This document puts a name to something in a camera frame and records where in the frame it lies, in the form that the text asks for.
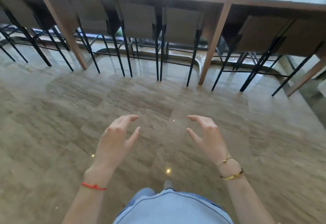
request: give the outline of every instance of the polished floor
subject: polished floor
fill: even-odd
[[[153,61],[133,60],[130,78],[125,58],[123,77],[115,57],[98,57],[98,74],[66,52],[71,72],[57,52],[45,50],[50,68],[31,47],[19,47],[29,64],[5,48],[17,62],[0,54],[0,223],[60,223],[100,135],[124,114],[140,115],[129,132],[141,126],[141,136],[108,185],[99,223],[111,223],[139,189],[160,192],[166,179],[238,223],[216,168],[185,131],[200,133],[190,114],[220,127],[276,223],[325,223],[326,130],[299,92],[271,97],[275,78],[258,75],[241,94],[247,74],[223,73],[211,92],[217,66],[203,86],[195,70],[186,88],[186,66],[166,64],[157,82]]]

